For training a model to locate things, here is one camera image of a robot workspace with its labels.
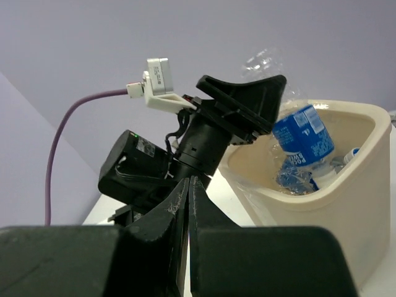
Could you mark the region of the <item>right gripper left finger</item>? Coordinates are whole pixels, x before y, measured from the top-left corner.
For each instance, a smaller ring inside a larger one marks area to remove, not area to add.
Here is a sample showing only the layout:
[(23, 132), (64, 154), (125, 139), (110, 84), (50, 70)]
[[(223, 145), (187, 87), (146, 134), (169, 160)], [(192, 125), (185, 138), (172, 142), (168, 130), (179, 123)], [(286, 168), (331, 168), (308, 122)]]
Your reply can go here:
[(127, 227), (1, 230), (2, 296), (182, 296), (189, 180)]

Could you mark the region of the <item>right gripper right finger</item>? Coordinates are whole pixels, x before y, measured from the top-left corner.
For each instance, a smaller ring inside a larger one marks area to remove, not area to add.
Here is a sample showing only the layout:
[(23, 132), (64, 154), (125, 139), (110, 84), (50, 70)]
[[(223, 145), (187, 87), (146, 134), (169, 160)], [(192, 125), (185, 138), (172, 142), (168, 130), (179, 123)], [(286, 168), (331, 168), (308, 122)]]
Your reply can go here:
[(356, 296), (335, 236), (318, 226), (242, 227), (189, 183), (193, 296)]

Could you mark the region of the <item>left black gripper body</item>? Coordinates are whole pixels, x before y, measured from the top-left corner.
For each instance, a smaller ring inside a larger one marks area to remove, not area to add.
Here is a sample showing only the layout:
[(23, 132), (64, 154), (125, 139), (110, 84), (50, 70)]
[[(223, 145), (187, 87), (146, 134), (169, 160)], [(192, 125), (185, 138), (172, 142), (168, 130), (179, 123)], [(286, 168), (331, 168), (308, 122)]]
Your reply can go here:
[(260, 136), (269, 135), (267, 122), (234, 100), (228, 106), (216, 99), (203, 100), (189, 95), (182, 98), (196, 107), (195, 115), (201, 115), (231, 134), (231, 145), (253, 144)]

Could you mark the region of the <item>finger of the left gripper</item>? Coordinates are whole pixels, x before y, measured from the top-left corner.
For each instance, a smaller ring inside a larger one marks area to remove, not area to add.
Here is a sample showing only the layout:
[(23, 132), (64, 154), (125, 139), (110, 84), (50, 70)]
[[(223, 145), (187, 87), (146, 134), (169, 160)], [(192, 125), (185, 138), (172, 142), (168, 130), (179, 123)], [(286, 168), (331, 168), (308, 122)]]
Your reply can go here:
[(226, 119), (246, 132), (269, 134), (278, 118), (286, 87), (284, 75), (235, 84), (204, 75), (196, 87), (225, 108)]

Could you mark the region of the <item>blue label bottle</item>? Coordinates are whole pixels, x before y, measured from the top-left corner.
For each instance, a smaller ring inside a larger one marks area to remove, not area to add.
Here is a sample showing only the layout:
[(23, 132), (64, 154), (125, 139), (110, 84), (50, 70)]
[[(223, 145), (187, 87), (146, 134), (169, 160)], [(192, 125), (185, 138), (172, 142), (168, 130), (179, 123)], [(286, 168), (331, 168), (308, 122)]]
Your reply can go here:
[(311, 171), (317, 187), (323, 189), (337, 175), (329, 160), (334, 149), (334, 142), (315, 107), (298, 87), (287, 82), (270, 135), (269, 152), (273, 157), (283, 156), (294, 166)]
[(287, 190), (291, 195), (302, 196), (319, 189), (312, 178), (311, 171), (294, 166), (287, 158), (274, 157), (273, 165), (275, 167), (275, 182), (282, 190)]
[(340, 155), (333, 157), (330, 164), (334, 168), (335, 172), (339, 173), (355, 157), (358, 152), (359, 147), (355, 147), (344, 156)]

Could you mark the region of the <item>blue label bottle front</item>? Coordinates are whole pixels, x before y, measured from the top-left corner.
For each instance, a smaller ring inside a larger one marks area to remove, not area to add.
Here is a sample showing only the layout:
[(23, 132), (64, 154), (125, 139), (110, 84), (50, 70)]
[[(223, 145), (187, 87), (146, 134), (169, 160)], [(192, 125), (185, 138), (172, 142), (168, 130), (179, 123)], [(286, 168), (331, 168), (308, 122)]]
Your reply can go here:
[(359, 147), (355, 147), (344, 156), (340, 155), (333, 157), (330, 164), (334, 168), (335, 172), (339, 173), (355, 157), (358, 152)]

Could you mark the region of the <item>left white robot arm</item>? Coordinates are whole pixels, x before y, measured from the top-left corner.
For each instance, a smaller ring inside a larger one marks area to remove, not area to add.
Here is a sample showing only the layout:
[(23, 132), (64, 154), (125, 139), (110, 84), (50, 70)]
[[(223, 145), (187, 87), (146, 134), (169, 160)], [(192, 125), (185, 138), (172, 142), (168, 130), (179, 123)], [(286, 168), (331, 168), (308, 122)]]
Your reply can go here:
[(233, 84), (204, 75), (197, 83), (207, 98), (184, 96), (171, 136), (178, 148), (160, 148), (132, 131), (114, 143), (100, 170), (99, 191), (124, 204), (112, 220), (122, 226), (164, 201), (181, 179), (197, 176), (207, 187), (228, 146), (250, 145), (270, 134), (286, 78), (275, 75)]

